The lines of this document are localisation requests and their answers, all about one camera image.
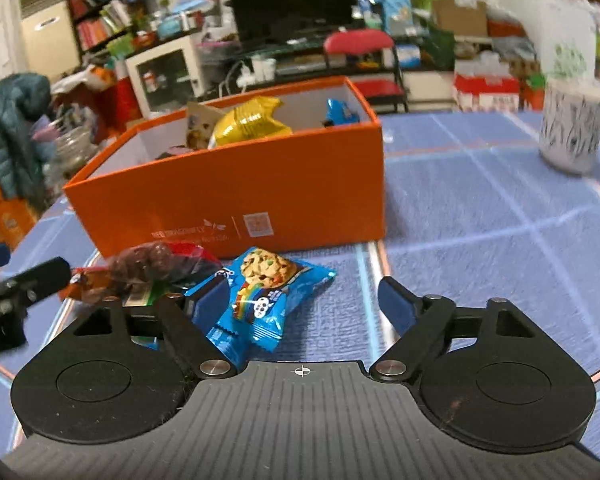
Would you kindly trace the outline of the red white gift box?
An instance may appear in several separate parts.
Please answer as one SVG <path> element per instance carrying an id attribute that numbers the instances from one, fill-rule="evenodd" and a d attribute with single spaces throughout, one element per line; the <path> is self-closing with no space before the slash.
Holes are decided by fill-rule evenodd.
<path id="1" fill-rule="evenodd" d="M 507 63 L 456 61 L 453 98 L 461 112 L 516 112 L 520 83 Z"/>

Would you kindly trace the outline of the red dates clear bag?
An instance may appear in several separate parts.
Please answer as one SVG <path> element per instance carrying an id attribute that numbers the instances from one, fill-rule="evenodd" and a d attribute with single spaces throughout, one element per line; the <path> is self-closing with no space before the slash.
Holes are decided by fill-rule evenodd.
<path id="1" fill-rule="evenodd" d="M 181 292 L 221 269 L 207 249 L 189 242 L 151 242 L 126 248 L 100 266 L 74 268 L 66 295 L 86 304 L 106 296 L 123 297 L 135 286 Z"/>

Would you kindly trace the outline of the white chest freezer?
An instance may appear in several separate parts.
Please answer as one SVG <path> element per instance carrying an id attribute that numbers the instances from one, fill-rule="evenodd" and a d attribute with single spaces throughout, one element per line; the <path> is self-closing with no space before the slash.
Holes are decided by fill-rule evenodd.
<path id="1" fill-rule="evenodd" d="M 498 0 L 524 26 L 550 77 L 595 77 L 596 23 L 583 0 Z"/>

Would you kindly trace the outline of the green cracker pack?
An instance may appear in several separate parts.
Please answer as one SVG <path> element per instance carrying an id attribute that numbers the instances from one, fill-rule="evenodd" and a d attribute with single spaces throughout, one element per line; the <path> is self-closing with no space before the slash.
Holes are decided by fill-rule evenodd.
<path id="1" fill-rule="evenodd" d="M 163 284 L 135 284 L 131 287 L 123 301 L 123 309 L 126 329 L 134 344 L 150 350 L 160 350 L 163 334 L 152 304 L 165 291 Z"/>

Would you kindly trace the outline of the white air conditioner unit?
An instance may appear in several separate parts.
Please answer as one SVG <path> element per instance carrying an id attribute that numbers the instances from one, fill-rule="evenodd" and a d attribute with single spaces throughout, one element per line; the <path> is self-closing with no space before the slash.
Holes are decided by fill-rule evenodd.
<path id="1" fill-rule="evenodd" d="M 67 0 L 18 0 L 28 70 L 60 79 L 81 65 Z"/>

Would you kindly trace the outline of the white patterned mug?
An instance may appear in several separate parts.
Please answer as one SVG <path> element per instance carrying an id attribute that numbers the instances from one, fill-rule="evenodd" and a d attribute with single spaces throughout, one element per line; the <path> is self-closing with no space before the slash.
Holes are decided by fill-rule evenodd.
<path id="1" fill-rule="evenodd" d="M 546 83 L 540 154 L 550 166 L 584 176 L 596 163 L 600 146 L 600 82 L 549 79 Z"/>

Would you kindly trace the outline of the brown cardboard box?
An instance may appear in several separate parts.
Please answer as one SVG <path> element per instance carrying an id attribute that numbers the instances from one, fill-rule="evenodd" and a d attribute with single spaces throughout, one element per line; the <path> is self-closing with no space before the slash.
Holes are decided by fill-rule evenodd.
<path id="1" fill-rule="evenodd" d="M 431 11 L 438 29 L 452 32 L 454 36 L 488 36 L 486 4 L 483 1 L 474 6 L 458 6 L 454 0 L 434 0 Z"/>

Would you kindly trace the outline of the white glass door cabinet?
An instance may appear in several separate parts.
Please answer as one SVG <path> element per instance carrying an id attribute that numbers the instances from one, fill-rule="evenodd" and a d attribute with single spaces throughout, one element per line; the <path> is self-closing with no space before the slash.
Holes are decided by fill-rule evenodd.
<path id="1" fill-rule="evenodd" d="M 125 60 L 143 118 L 201 101 L 208 89 L 194 34 L 161 41 Z"/>

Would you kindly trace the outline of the red folding chair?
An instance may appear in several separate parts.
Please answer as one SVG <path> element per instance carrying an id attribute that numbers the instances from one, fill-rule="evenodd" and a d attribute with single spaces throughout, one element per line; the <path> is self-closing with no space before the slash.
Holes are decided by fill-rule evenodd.
<path id="1" fill-rule="evenodd" d="M 332 61 L 344 58 L 348 70 L 366 78 L 355 81 L 356 88 L 371 106 L 402 107 L 408 111 L 407 88 L 400 69 L 396 43 L 380 29 L 364 28 L 333 32 L 324 41 L 328 70 Z"/>

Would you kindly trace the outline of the beige black snack bar pack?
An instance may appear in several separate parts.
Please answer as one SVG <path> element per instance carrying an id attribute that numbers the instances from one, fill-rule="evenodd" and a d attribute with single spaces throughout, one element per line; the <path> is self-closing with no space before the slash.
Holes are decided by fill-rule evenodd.
<path id="1" fill-rule="evenodd" d="M 189 102 L 186 106 L 186 146 L 194 151 L 208 148 L 213 130 L 224 115 L 213 106 Z"/>

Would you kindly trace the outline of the yellow foil snack bag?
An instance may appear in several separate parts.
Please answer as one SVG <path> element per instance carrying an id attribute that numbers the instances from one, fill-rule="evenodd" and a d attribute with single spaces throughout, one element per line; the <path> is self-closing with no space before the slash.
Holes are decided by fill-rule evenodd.
<path id="1" fill-rule="evenodd" d="M 215 124 L 209 148 L 270 136 L 290 136 L 292 129 L 274 117 L 282 105 L 279 98 L 255 96 L 234 107 Z"/>

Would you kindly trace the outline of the orange cardboard box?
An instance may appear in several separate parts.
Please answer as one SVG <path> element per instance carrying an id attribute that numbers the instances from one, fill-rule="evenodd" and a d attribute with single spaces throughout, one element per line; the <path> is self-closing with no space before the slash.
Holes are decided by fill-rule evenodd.
<path id="1" fill-rule="evenodd" d="M 82 226 L 111 257 L 155 240 L 185 240 L 230 258 L 379 240 L 386 232 L 381 123 L 354 83 L 318 78 L 266 89 L 283 101 L 290 136 L 173 156 L 186 113 L 140 122 L 65 186 Z M 358 124 L 324 127 L 326 101 Z"/>

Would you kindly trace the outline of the blue cookie pack rainbow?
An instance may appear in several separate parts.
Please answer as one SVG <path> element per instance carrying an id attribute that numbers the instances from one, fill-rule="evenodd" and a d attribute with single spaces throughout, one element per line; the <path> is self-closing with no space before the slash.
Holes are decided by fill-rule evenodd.
<path id="1" fill-rule="evenodd" d="M 240 370 L 253 347 L 275 351 L 286 317 L 334 278 L 327 266 L 251 247 L 185 293 L 187 315 Z"/>

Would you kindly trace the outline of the teal puffer jacket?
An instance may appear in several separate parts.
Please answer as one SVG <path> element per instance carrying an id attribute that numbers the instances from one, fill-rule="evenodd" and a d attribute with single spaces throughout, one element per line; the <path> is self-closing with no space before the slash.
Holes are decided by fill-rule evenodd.
<path id="1" fill-rule="evenodd" d="M 6 200 L 21 198 L 44 209 L 43 157 L 31 127 L 50 111 L 50 80 L 16 73 L 0 80 L 0 188 Z"/>

